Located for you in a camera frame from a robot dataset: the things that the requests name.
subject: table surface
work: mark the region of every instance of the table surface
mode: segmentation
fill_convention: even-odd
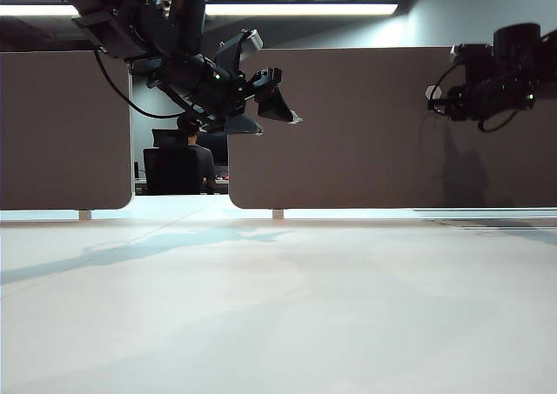
[[[0,214],[5,394],[557,392],[557,210]]]

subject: partition panel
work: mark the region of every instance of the partition panel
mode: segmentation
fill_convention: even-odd
[[[129,93],[125,65],[105,59]],[[92,52],[0,54],[0,208],[115,209],[132,195],[130,109]]]
[[[232,201],[275,209],[556,206],[557,102],[539,101],[491,134],[449,122],[426,110],[425,91],[450,65],[448,48],[250,57],[247,74],[283,69],[283,95],[304,122],[258,118],[262,137],[230,138]],[[462,82],[457,70],[442,88]]]

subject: robotic arm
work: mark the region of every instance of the robotic arm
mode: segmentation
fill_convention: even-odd
[[[204,0],[69,1],[80,14],[75,22],[100,50],[123,59],[132,74],[147,76],[148,87],[159,88],[184,110],[180,116],[198,120],[207,131],[261,133],[244,114],[251,98],[261,117],[301,120],[280,94],[279,68],[261,70],[250,80],[239,70],[239,62],[262,47],[256,30],[222,44],[214,62],[199,54]]]
[[[540,26],[517,24],[497,30],[493,46],[453,46],[453,67],[437,82],[428,97],[428,109],[451,120],[475,120],[485,132],[495,131],[521,110],[534,107],[536,98],[557,97],[557,31],[540,36]],[[459,65],[466,81],[452,87],[445,98],[433,98],[440,82]],[[496,128],[485,121],[511,110],[511,116]]]

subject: black chair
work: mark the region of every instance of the black chair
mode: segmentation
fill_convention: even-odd
[[[147,194],[151,196],[200,194],[203,178],[195,150],[180,148],[143,149]]]

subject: black cable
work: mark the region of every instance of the black cable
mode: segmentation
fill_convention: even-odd
[[[509,116],[509,118],[507,120],[505,120],[503,123],[501,123],[499,126],[493,127],[491,129],[486,129],[486,126],[484,125],[484,123],[486,122],[486,120],[481,120],[480,122],[478,122],[478,129],[480,129],[480,131],[483,131],[484,133],[493,133],[494,131],[497,131],[499,129],[502,129],[503,127],[505,127],[507,124],[511,123],[511,121],[514,119],[514,116],[516,116],[518,114],[518,110],[516,110],[515,112],[513,112],[513,114],[511,114]]]
[[[157,114],[151,114],[148,113],[146,111],[141,110],[139,107],[137,107],[134,103],[132,103],[130,101],[130,99],[128,97],[125,96],[125,94],[120,91],[118,89],[118,87],[112,82],[111,76],[108,75],[108,72],[106,71],[106,68],[104,67],[103,61],[101,60],[101,57],[98,53],[98,50],[94,50],[93,53],[95,54],[95,58],[97,59],[97,63],[98,63],[98,67],[101,69],[101,72],[103,72],[104,75],[104,79],[106,79],[106,82],[110,85],[110,87],[112,87],[112,89],[114,91],[116,91],[116,93],[127,103],[130,105],[130,107],[132,107],[132,109],[134,109],[135,111],[137,111],[138,113],[143,114],[144,116],[147,117],[152,117],[152,118],[174,118],[174,117],[180,117],[182,116],[184,113],[179,113],[179,114],[169,114],[168,116],[159,116]]]
[[[189,118],[194,118],[194,119],[198,119],[198,120],[202,120],[207,124],[214,124],[216,123],[215,120],[212,120],[211,118],[209,118],[209,116],[207,115],[207,113],[203,110],[203,111],[197,111],[193,108],[193,104],[189,104],[187,101],[185,101],[175,90],[173,90],[172,88],[168,87],[167,85],[159,85],[158,88],[163,91],[164,94],[166,94],[166,96],[168,98],[170,98],[170,100],[172,100],[172,102],[174,102],[176,105],[178,105],[179,107],[182,107],[184,109],[184,114],[186,116],[188,116]]]
[[[437,90],[440,86],[440,84],[443,82],[443,80],[445,79],[445,77],[447,75],[449,75],[451,72],[453,72],[459,65],[455,64],[453,65],[451,68],[449,68],[443,75],[441,75],[441,78],[439,78],[439,81],[437,81],[437,83],[435,84],[435,86],[432,89],[432,92],[429,94],[429,101],[431,102],[433,100],[433,93],[435,92],[435,90]],[[444,111],[438,110],[436,108],[433,107],[433,111],[435,111],[437,114],[440,115],[445,115]]]

